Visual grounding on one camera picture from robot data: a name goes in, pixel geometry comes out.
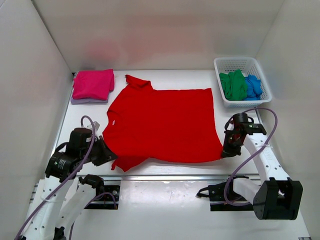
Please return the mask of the red t-shirt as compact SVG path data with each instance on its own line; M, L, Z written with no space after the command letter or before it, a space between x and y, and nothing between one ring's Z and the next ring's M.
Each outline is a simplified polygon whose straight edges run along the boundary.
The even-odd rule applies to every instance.
M126 75L126 87L107 110L102 136L117 156L111 169L128 171L149 158L200 164L221 158L214 98L206 89L154 89L149 80Z

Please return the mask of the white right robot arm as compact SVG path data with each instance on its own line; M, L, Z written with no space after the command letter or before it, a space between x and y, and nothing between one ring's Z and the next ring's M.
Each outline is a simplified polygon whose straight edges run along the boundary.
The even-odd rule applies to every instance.
M225 202L238 206L238 197L252 205L259 220L295 220L298 216L303 194L300 181L292 180L280 165L272 148L271 138L265 128L245 112L234 114L224 126L224 142L221 158L241 155L245 147L250 157L236 168L239 171L246 163L253 161L258 171L260 184L249 178L237 177L235 173L227 179L223 190Z

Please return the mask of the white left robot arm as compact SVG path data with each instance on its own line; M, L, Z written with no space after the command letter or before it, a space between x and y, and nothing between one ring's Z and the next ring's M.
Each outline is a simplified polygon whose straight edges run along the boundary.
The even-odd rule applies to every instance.
M84 127L77 127L69 140L60 144L50 157L45 170L40 203L25 220L16 235L17 240L65 240L76 218L90 203L115 196L105 189L104 180L93 174L79 177L79 186L67 204L65 197L77 173L86 163L100 166L116 155L110 151L102 136Z

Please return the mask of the folded lavender t-shirt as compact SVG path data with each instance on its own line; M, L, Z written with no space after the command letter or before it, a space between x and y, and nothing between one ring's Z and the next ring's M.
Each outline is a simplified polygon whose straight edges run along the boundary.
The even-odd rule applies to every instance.
M81 98L81 99L74 99L73 97L70 98L70 102L73 105L80 105L80 104L106 104L108 103L107 100L100 100L94 98Z

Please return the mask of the crumpled blue t-shirt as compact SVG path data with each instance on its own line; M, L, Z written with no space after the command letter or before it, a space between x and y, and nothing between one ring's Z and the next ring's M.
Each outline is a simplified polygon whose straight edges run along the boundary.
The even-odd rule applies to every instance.
M247 85L246 98L245 101L259 101L261 94L263 93L261 89L261 80L255 75L249 74L245 77L245 83Z

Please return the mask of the crumpled green t-shirt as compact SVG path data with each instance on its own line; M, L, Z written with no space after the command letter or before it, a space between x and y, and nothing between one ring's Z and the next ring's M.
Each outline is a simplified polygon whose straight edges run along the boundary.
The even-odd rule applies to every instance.
M228 101L243 101L247 97L248 85L240 69L226 73L219 73L224 97Z

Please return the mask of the white plastic mesh basket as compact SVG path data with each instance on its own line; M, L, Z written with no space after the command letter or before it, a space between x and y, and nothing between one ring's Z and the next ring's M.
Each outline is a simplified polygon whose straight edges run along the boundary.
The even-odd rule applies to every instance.
M223 105L226 108L252 108L257 107L261 104L268 103L272 99L272 94L267 84L267 80L264 76L262 69L260 68L257 60L252 57L218 57L214 61L214 69L216 72L216 77L221 92ZM229 72L234 72L236 70L241 70L244 77L248 75L256 76L261 80L261 90L262 94L260 100L242 100L242 101L229 101L225 98L222 85L220 82L219 73L228 74Z

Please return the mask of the folded pink t-shirt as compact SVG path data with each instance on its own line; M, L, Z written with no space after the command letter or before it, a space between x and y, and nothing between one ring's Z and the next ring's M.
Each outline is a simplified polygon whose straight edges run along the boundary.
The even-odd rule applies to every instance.
M113 69L79 71L74 78L72 98L106 101L114 88Z

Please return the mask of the aluminium table edge rail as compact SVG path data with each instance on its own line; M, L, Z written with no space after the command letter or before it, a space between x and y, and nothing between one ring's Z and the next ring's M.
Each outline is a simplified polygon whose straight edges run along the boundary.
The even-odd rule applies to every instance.
M224 181L229 175L100 175L105 181Z

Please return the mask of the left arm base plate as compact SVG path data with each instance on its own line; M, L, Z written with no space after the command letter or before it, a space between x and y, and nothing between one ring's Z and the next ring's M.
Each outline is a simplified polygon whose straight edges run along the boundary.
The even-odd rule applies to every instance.
M99 190L96 197L86 206L86 210L117 210L120 202L120 181L104 181L104 189Z

